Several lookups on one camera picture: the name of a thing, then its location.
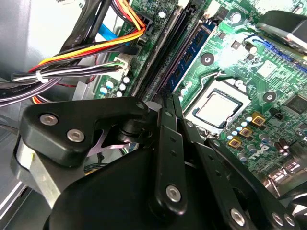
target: motherboard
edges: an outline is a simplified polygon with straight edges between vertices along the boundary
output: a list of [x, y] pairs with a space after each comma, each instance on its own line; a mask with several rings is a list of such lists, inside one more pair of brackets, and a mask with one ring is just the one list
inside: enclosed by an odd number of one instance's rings
[[[184, 25], [173, 23], [174, 0], [131, 6], [147, 26], [135, 44], [140, 50], [128, 58], [125, 78], [101, 78], [96, 98], [149, 101], [166, 88], [204, 139], [218, 137], [256, 176], [281, 183], [305, 172], [299, 154], [307, 146], [306, 46], [294, 31], [283, 35], [278, 23], [295, 18], [300, 24], [289, 26], [299, 31], [306, 0], [195, 0], [181, 9]], [[124, 23], [119, 35], [132, 29]], [[153, 57], [160, 64], [151, 65]]]

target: blue ram module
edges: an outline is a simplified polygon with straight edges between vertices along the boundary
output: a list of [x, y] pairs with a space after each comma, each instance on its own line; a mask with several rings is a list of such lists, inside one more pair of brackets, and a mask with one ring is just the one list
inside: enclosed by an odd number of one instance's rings
[[168, 86], [171, 92], [173, 92], [181, 83], [189, 68], [205, 47], [207, 41], [211, 37], [210, 35], [216, 29], [216, 27], [216, 24], [211, 22], [203, 23], [199, 26], [197, 33], [192, 38], [190, 45], [186, 48], [186, 51], [183, 53], [180, 61], [168, 80]]

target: green circuit board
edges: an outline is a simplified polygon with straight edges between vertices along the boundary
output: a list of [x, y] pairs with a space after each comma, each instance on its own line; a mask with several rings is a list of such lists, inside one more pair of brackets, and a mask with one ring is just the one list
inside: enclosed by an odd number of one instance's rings
[[[132, 2], [131, 6], [135, 10], [135, 12], [141, 18], [143, 17], [142, 19], [144, 22], [149, 22], [150, 25], [145, 31], [145, 34], [142, 36], [144, 44], [142, 47], [139, 47], [140, 52], [136, 56], [134, 56], [131, 61], [130, 71], [133, 75], [133, 78], [127, 86], [125, 95], [127, 95], [127, 92], [129, 92], [132, 85], [135, 83], [136, 76], [138, 76], [142, 67], [146, 63], [150, 52], [155, 47], [157, 38], [160, 36], [160, 33], [165, 23], [167, 22], [167, 19], [170, 17], [171, 12], [176, 6], [175, 3], [176, 0], [134, 0]], [[159, 17], [160, 12], [165, 13], [164, 18]], [[133, 29], [133, 27], [130, 24], [124, 23], [118, 36], [121, 37], [126, 35], [128, 32], [131, 31], [131, 29]], [[117, 55], [118, 54], [112, 54], [109, 60], [112, 61]], [[101, 94], [99, 89], [104, 86], [104, 84], [106, 83], [106, 81], [108, 81], [109, 78], [110, 76], [107, 75], [102, 76], [95, 92], [95, 98], [110, 97], [114, 92], [116, 92], [116, 90], [118, 89], [118, 85], [115, 85], [113, 89], [109, 90], [107, 95]]]
[[[228, 77], [233, 76], [242, 79], [252, 100], [243, 114], [258, 112], [264, 116], [266, 121], [261, 128], [249, 126], [253, 130], [253, 134], [248, 139], [240, 137], [242, 144], [238, 149], [228, 146], [228, 140], [226, 140], [224, 133], [219, 138], [235, 155], [240, 152], [246, 154], [248, 160], [245, 164], [250, 171], [268, 174], [280, 167], [289, 157], [278, 153], [273, 145], [274, 142], [283, 137], [289, 143], [295, 140], [306, 143], [303, 138], [307, 132], [304, 128], [300, 128], [300, 125], [306, 121], [307, 114], [296, 115], [291, 113], [285, 109], [284, 103], [296, 93], [300, 95], [307, 94], [307, 75], [260, 44], [257, 45], [258, 51], [252, 60], [248, 59], [249, 53], [244, 49], [243, 45], [238, 49], [234, 49], [231, 46], [235, 41], [242, 43], [249, 35], [257, 34], [254, 30], [254, 25], [266, 11], [282, 10], [291, 12], [299, 1], [224, 0], [217, 2], [229, 10], [227, 18], [219, 24], [214, 35], [185, 75], [184, 80], [181, 82], [181, 87], [176, 90], [176, 94], [180, 95], [180, 89], [192, 83], [187, 94], [183, 97], [182, 107], [184, 109], [200, 90], [200, 78], [202, 76], [216, 70], [222, 70]], [[307, 1], [301, 1], [301, 3], [305, 6], [301, 14], [307, 15]], [[231, 16], [236, 12], [240, 13], [242, 19], [239, 23], [234, 24], [231, 21]], [[220, 38], [221, 33], [225, 34], [222, 39]], [[214, 55], [212, 65], [204, 66], [201, 64], [201, 56], [204, 53]], [[275, 92], [276, 99], [273, 102], [265, 102], [263, 96], [266, 92]], [[269, 113], [271, 108], [280, 110], [283, 119], [278, 120], [272, 117]], [[261, 149], [260, 134], [267, 134], [270, 138], [269, 149], [258, 157], [251, 157], [252, 154], [247, 150], [247, 145], [254, 144], [258, 149]]]
[[[200, 9], [198, 9], [200, 11], [201, 9], [205, 10], [211, 3], [211, 0], [208, 0], [205, 3], [197, 2], [200, 6]], [[244, 164], [250, 171], [260, 172], [267, 175], [274, 169], [279, 168], [290, 157], [289, 155], [283, 156], [276, 151], [273, 144], [280, 137], [285, 138], [289, 143], [299, 140], [301, 143], [307, 145], [307, 141], [305, 141], [305, 139], [307, 140], [307, 138], [305, 138], [307, 135], [307, 125], [305, 128], [302, 128], [301, 126], [306, 121], [307, 114], [302, 113], [301, 115], [296, 115], [285, 109], [284, 105], [289, 98], [297, 93], [307, 96], [307, 75], [298, 70], [291, 63], [283, 60], [280, 56], [261, 46], [261, 44], [257, 44], [258, 50], [257, 53], [254, 54], [253, 59], [248, 59], [249, 53], [245, 50], [243, 45], [240, 45], [238, 49], [233, 49], [231, 46], [235, 41], [241, 44], [244, 39], [252, 34], [259, 35], [255, 25], [260, 17], [267, 11], [281, 10], [292, 12], [295, 7], [301, 3], [304, 6], [301, 14], [307, 15], [307, 0], [216, 0], [216, 2], [228, 9], [229, 13], [213, 32], [210, 40], [207, 42], [201, 54], [197, 57], [197, 60], [185, 75], [175, 93], [180, 95], [180, 89], [187, 84], [192, 83], [181, 102], [182, 108], [185, 109], [200, 90], [200, 78], [202, 76], [221, 70], [225, 72], [227, 77], [236, 77], [243, 80], [247, 86], [247, 94], [252, 101], [243, 114], [258, 112], [266, 121], [262, 127], [256, 128], [249, 126], [253, 130], [253, 134], [247, 139], [241, 137], [240, 140], [242, 141], [242, 144], [237, 149], [228, 146], [225, 133], [222, 133], [219, 138], [236, 156], [238, 153], [245, 153], [248, 160]], [[146, 65], [147, 58], [150, 52], [154, 49], [157, 38], [161, 36], [162, 28], [167, 22], [169, 13], [174, 9], [175, 3], [176, 1], [174, 0], [133, 1], [133, 9], [139, 15], [152, 20], [152, 29], [151, 31], [147, 31], [143, 36], [144, 45], [140, 52], [135, 55], [131, 61], [130, 71], [133, 74], [133, 78], [127, 87], [125, 95], [127, 95], [127, 92], [135, 83], [135, 79], [142, 67]], [[167, 17], [158, 17], [158, 13], [161, 11], [167, 12]], [[235, 13], [239, 13], [241, 16], [238, 23], [233, 23], [232, 21], [232, 16]], [[191, 20], [186, 34], [189, 32], [194, 21], [196, 21], [197, 15], [198, 14], [196, 13], [195, 18]], [[128, 33], [130, 30], [131, 26], [124, 23], [119, 36]], [[287, 55], [297, 58], [296, 54], [293, 54], [283, 46], [277, 47]], [[201, 64], [200, 58], [204, 53], [212, 53], [214, 55], [214, 62], [210, 66], [204, 66]], [[172, 55], [174, 55], [174, 52], [170, 54], [162, 69], [167, 68], [167, 65], [169, 64], [168, 61], [171, 60]], [[110, 60], [113, 60], [115, 56], [116, 54], [111, 55]], [[109, 90], [107, 95], [102, 95], [99, 91], [100, 87], [104, 86], [108, 79], [110, 79], [110, 76], [102, 76], [95, 92], [95, 98], [114, 96], [114, 92], [118, 88], [116, 85], [113, 89]], [[263, 100], [263, 96], [266, 92], [275, 92], [276, 99], [273, 102], [266, 103]], [[272, 117], [269, 113], [271, 108], [280, 110], [283, 119], [277, 120]], [[257, 148], [261, 149], [260, 134], [266, 134], [270, 137], [270, 142], [267, 144], [269, 149], [261, 152], [260, 156], [253, 158], [251, 157], [252, 154], [247, 150], [247, 145], [254, 144]]]

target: blue cable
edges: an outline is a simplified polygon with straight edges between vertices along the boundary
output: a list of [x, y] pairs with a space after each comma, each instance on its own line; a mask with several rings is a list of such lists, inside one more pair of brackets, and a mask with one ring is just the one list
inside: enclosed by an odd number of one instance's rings
[[104, 24], [101, 24], [98, 32], [107, 41], [118, 38], [116, 34], [110, 31]]

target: cable tie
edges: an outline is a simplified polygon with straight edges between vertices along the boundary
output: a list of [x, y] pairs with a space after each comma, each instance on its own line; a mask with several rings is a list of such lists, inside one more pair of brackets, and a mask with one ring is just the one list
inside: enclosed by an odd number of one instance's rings
[[47, 83], [49, 81], [49, 79], [42, 77], [39, 70], [36, 71], [36, 77], [41, 83]]

